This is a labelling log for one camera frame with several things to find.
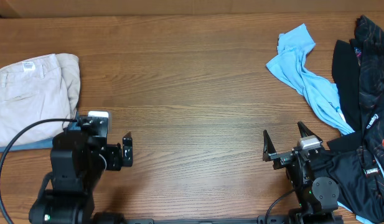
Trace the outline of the beige cotton shorts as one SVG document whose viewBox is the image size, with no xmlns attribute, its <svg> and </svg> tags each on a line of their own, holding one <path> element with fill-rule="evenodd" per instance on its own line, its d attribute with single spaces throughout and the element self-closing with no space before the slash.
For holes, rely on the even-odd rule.
<svg viewBox="0 0 384 224">
<path fill-rule="evenodd" d="M 79 58 L 49 54 L 0 69 L 0 147 L 22 129 L 46 120 L 24 133 L 16 145 L 52 138 L 68 127 L 80 96 Z"/>
</svg>

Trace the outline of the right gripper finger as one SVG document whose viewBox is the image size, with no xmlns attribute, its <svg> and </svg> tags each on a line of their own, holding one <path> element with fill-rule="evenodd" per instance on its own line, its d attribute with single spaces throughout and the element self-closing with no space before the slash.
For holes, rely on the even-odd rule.
<svg viewBox="0 0 384 224">
<path fill-rule="evenodd" d="M 315 136 L 318 140 L 321 140 L 321 138 L 318 135 L 314 134 L 309 128 L 307 128 L 307 126 L 302 121 L 299 121 L 297 125 L 302 138 L 308 136 Z"/>
<path fill-rule="evenodd" d="M 264 139 L 263 155 L 273 156 L 277 154 L 276 149 L 274 148 L 271 138 L 266 129 L 263 131 L 263 139 Z"/>
</svg>

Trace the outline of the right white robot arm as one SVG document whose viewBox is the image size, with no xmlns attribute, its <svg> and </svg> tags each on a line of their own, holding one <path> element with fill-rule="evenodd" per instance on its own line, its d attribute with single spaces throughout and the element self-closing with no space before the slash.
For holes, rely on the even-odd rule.
<svg viewBox="0 0 384 224">
<path fill-rule="evenodd" d="M 339 186 L 329 177 L 316 177 L 311 162 L 320 156 L 322 139 L 308 129 L 303 122 L 297 123 L 301 138 L 291 151 L 278 153 L 267 130 L 263 131 L 263 161 L 273 162 L 273 169 L 286 169 L 286 176 L 293 189 L 273 202 L 258 223 L 288 224 L 341 224 L 341 216 L 334 214 L 338 209 Z M 299 207 L 286 215 L 271 216 L 273 207 L 292 193 L 296 194 Z"/>
</svg>

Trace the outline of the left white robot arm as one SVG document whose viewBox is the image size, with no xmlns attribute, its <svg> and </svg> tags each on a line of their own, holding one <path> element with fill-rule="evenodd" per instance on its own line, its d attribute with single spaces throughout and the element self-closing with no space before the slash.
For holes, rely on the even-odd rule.
<svg viewBox="0 0 384 224">
<path fill-rule="evenodd" d="M 53 138 L 52 170 L 29 212 L 31 224 L 125 223 L 121 213 L 95 213 L 93 191 L 105 171 L 133 165 L 133 139 L 108 144 L 110 118 L 81 116 L 75 130 Z"/>
</svg>

